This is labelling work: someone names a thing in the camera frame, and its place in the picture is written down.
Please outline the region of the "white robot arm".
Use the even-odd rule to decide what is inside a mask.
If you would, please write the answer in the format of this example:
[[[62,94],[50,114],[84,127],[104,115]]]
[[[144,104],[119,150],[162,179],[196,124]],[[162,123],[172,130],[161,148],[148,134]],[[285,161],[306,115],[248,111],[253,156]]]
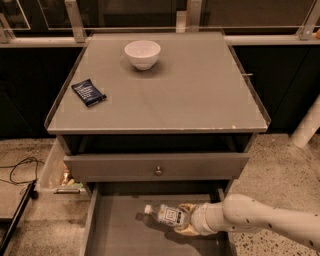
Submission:
[[[271,207],[242,194],[219,203],[181,204],[189,213],[185,236],[208,236],[219,231],[250,232],[267,229],[317,252],[320,251],[320,214]]]

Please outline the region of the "white robot base pole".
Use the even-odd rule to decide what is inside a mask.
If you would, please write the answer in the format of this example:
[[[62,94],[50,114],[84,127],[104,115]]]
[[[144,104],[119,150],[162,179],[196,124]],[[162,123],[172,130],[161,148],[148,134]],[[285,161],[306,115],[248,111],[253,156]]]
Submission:
[[[308,144],[313,135],[320,128],[320,94],[295,129],[291,136],[292,142],[298,147]]]

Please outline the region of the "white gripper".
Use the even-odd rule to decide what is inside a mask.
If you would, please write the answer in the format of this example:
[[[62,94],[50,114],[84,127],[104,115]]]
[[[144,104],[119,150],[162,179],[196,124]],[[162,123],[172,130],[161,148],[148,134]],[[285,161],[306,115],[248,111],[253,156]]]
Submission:
[[[179,208],[191,214],[190,224],[185,229],[176,229],[178,234],[183,236],[208,236],[216,234],[216,231],[212,229],[207,221],[211,205],[209,203],[204,204],[192,204],[182,203]]]

